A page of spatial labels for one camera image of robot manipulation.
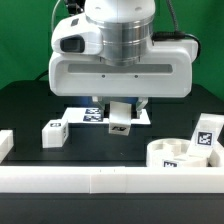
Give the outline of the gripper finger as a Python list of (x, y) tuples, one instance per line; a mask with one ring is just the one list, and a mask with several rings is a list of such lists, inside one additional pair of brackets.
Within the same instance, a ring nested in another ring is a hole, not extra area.
[(135, 110), (136, 110), (136, 117), (140, 118), (140, 115), (142, 114), (142, 110), (148, 103), (147, 97), (139, 97), (137, 99), (137, 102), (135, 103)]
[(102, 116), (106, 117), (107, 111), (106, 111), (106, 103), (104, 101), (104, 98), (102, 96), (93, 96), (92, 101), (94, 104), (97, 105), (97, 107), (101, 111)]

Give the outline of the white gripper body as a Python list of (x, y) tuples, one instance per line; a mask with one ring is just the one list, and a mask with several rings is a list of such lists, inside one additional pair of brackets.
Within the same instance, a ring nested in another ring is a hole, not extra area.
[(138, 63), (109, 66), (97, 56), (55, 53), (49, 62), (49, 85), (58, 96), (174, 97), (192, 87), (194, 40), (158, 41)]

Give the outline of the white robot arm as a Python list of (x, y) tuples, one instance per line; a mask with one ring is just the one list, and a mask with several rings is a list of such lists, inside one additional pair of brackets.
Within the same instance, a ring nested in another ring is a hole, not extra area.
[(150, 97), (191, 91), (199, 44), (181, 33), (154, 33), (154, 0), (86, 0), (84, 11), (55, 27), (49, 84), (59, 96), (90, 96), (111, 116), (131, 107), (107, 98), (136, 97), (140, 112)]

